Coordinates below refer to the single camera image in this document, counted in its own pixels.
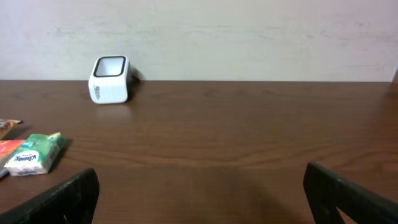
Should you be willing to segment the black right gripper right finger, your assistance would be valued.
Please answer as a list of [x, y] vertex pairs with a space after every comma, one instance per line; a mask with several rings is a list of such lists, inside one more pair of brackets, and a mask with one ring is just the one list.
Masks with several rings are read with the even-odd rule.
[[309, 162], [303, 188], [315, 223], [344, 223], [340, 212], [356, 223], [397, 224], [397, 204]]

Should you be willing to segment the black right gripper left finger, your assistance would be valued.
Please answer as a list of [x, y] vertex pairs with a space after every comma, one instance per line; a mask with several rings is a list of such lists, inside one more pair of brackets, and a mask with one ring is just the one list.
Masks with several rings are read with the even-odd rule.
[[91, 223], [100, 192], [93, 168], [85, 169], [1, 214], [7, 223]]

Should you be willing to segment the green tissue pack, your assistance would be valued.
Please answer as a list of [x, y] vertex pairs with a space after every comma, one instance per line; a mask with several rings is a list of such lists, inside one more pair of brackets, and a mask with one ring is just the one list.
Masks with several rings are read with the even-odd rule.
[[5, 164], [11, 176], [48, 174], [65, 144], [61, 133], [31, 134]]

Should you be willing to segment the orange tissue pack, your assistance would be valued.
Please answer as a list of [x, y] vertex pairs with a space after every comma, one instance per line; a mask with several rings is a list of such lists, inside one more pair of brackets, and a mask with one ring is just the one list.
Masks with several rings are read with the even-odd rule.
[[24, 140], [2, 140], [0, 143], [0, 178], [2, 179], [7, 173], [5, 165], [9, 158], [15, 153]]

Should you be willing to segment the yellow snack bag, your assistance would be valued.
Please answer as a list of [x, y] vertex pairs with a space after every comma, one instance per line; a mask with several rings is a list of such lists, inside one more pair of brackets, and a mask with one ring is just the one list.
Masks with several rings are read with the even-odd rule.
[[18, 125], [22, 124], [23, 120], [14, 120], [14, 119], [1, 119], [0, 120], [0, 140], [2, 140], [10, 130]]

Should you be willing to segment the white barcode scanner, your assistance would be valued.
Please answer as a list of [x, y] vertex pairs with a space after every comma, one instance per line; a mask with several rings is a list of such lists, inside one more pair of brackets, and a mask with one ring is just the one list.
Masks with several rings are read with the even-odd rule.
[[88, 80], [91, 100], [96, 104], [124, 103], [130, 95], [132, 75], [125, 55], [99, 57]]

